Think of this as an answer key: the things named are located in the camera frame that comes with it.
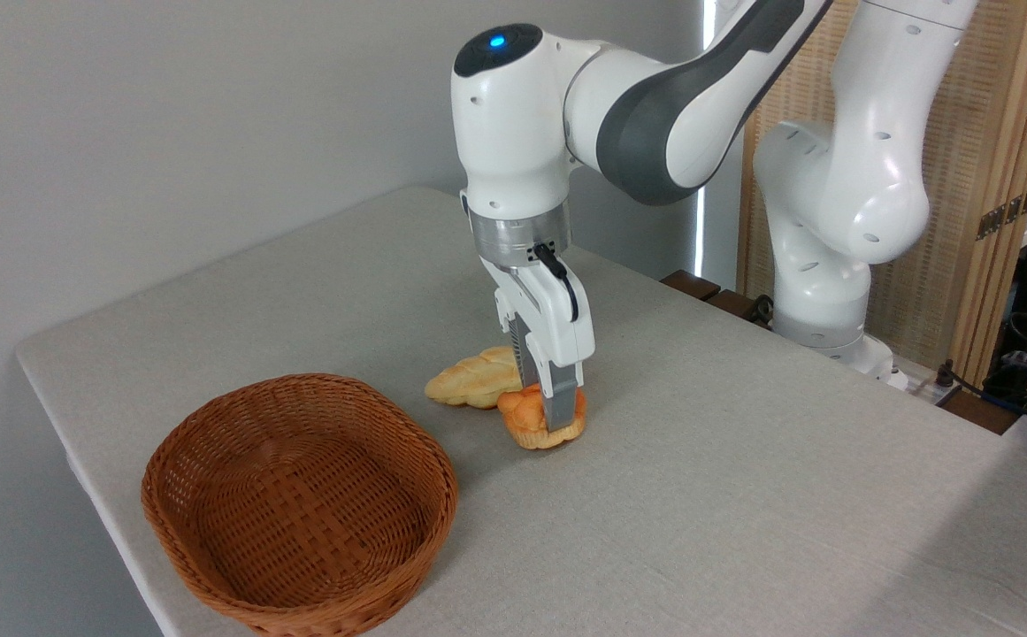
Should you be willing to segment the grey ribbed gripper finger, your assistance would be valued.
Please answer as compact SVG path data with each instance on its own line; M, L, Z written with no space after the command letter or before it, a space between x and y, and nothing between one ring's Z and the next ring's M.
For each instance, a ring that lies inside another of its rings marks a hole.
M514 357L520 375L522 387L528 388L539 383L539 373L536 367L536 360L529 350L528 335L529 327L524 321L506 321L510 342L512 342Z
M562 430L575 419L575 399L583 384L582 363L557 366L545 360L536 367L547 430Z

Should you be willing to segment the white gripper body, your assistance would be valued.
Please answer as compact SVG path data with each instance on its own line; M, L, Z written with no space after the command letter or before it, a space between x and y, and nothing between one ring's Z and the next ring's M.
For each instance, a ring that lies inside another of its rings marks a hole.
M495 302L502 330L509 333L506 321L524 321L536 364L551 360L557 366L566 366L593 355L593 320L582 282L561 258L556 261L559 270L553 272L539 262L502 269L481 259L496 283Z

